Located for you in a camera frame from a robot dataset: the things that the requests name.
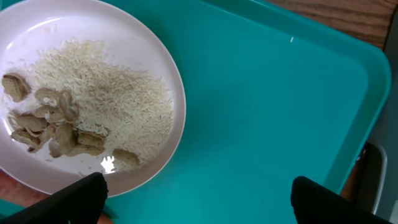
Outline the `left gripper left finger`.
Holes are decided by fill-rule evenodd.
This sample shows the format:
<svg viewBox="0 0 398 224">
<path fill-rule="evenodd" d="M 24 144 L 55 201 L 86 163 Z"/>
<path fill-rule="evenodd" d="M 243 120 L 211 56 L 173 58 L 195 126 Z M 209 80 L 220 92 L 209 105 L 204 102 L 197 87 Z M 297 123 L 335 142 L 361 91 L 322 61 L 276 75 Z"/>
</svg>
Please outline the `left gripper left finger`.
<svg viewBox="0 0 398 224">
<path fill-rule="evenodd" d="M 104 176 L 94 172 L 1 223 L 97 223 L 108 198 Z"/>
</svg>

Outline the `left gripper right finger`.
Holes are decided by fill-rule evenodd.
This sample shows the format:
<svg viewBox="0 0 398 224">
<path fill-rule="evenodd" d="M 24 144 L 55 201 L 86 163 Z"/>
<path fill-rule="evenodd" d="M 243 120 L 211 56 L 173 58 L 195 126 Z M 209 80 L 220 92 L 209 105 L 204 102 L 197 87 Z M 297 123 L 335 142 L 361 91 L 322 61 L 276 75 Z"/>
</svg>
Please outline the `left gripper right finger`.
<svg viewBox="0 0 398 224">
<path fill-rule="evenodd" d="M 294 179 L 290 201 L 298 224 L 391 224 L 304 176 Z"/>
</svg>

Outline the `pink round plate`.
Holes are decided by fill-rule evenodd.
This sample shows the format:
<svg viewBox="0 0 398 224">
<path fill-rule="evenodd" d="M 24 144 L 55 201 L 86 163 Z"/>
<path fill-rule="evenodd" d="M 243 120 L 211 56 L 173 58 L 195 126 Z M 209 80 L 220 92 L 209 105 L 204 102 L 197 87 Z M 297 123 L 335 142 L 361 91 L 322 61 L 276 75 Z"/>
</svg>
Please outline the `pink round plate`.
<svg viewBox="0 0 398 224">
<path fill-rule="evenodd" d="M 107 182 L 108 195 L 122 195 L 155 177 L 177 149 L 186 117 L 181 76 L 159 38 L 142 22 L 117 7 L 102 1 L 21 1 L 1 11 L 1 78 L 5 73 L 15 72 L 31 83 L 29 70 L 40 53 L 73 40 L 103 42 L 106 63 L 147 71 L 164 81 L 173 101 L 174 125 L 159 155 L 140 168 L 117 170 L 114 157 L 105 153 L 54 158 L 48 144 L 31 153 L 26 144 L 11 137 L 15 127 L 9 113 L 27 111 L 34 102 L 12 102 L 1 85 L 1 170 L 45 194 L 53 194 L 100 172 Z"/>
</svg>

